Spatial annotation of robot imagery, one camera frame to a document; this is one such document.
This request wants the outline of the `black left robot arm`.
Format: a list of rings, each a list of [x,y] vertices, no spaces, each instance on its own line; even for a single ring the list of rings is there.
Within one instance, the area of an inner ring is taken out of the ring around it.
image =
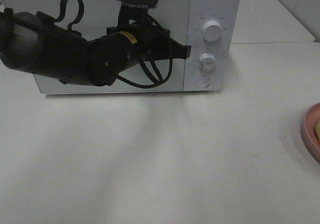
[[[164,84],[156,61],[187,59],[191,47],[170,37],[154,18],[120,22],[107,29],[106,35],[88,41],[71,28],[57,26],[57,20],[45,13],[0,14],[0,57],[12,70],[58,80],[63,84],[111,86],[120,80],[144,88],[121,76],[121,72],[139,65],[149,78],[147,88]]]

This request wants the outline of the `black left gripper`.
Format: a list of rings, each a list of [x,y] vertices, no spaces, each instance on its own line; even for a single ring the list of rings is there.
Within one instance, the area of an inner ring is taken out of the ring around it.
[[[183,59],[191,55],[191,46],[182,45],[175,40],[170,40],[169,29],[163,28],[152,21],[145,23],[134,22],[129,29],[134,32],[139,41],[147,48],[147,53],[153,60]]]

